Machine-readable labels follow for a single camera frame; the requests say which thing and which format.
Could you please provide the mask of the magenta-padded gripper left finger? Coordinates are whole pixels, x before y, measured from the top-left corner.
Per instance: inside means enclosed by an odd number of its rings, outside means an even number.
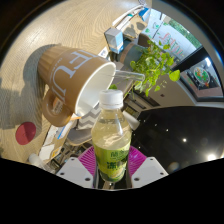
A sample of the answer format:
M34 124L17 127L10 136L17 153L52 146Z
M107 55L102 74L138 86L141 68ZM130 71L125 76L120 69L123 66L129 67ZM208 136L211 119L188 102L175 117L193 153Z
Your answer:
M88 148L79 157L69 158L57 176L84 188L97 188L98 170L94 148Z

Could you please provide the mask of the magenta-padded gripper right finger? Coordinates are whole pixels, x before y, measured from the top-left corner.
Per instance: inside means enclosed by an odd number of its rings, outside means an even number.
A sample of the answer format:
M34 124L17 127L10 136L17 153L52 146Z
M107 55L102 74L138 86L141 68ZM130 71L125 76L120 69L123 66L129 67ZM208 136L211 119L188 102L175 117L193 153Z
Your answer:
M126 171L128 188L140 188L167 175L155 157L146 157L135 147L130 147Z

